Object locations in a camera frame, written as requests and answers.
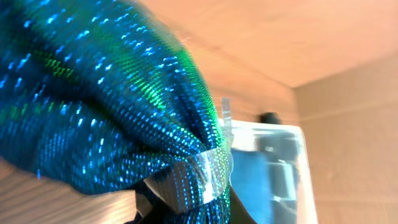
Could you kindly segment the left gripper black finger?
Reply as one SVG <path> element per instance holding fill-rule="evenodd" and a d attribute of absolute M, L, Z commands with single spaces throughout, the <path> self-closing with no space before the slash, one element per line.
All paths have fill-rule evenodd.
<path fill-rule="evenodd" d="M 256 224 L 250 214 L 248 214 L 232 187 L 229 187 L 229 191 L 231 202 L 230 224 Z"/>

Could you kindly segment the blue denim jeans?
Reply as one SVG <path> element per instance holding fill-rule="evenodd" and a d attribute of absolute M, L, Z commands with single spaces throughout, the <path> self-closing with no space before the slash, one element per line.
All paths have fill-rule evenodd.
<path fill-rule="evenodd" d="M 248 215 L 260 224 L 273 221 L 267 156 L 258 151 L 231 150 L 234 167 L 232 188 Z"/>

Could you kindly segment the clear plastic storage bin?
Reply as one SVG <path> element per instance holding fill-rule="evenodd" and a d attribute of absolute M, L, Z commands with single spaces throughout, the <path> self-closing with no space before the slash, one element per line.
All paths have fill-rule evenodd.
<path fill-rule="evenodd" d="M 303 131 L 275 113 L 230 127 L 231 223 L 318 224 Z"/>

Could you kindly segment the black taped garment front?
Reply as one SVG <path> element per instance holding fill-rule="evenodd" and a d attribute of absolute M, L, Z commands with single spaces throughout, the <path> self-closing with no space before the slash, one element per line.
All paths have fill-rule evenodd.
<path fill-rule="evenodd" d="M 271 125 L 266 134 L 258 136 L 257 143 L 268 159 L 272 223 L 297 223 L 300 132 L 297 127 L 283 125 L 276 113 L 264 113 L 259 121 Z"/>

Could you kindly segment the blue sequin fabric bundle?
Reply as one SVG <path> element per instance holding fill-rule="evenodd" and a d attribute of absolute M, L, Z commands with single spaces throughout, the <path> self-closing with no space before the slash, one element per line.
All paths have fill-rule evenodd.
<path fill-rule="evenodd" d="M 159 223 L 231 218 L 210 92 L 140 1 L 1 2 L 1 157 L 82 194 L 144 194 Z"/>

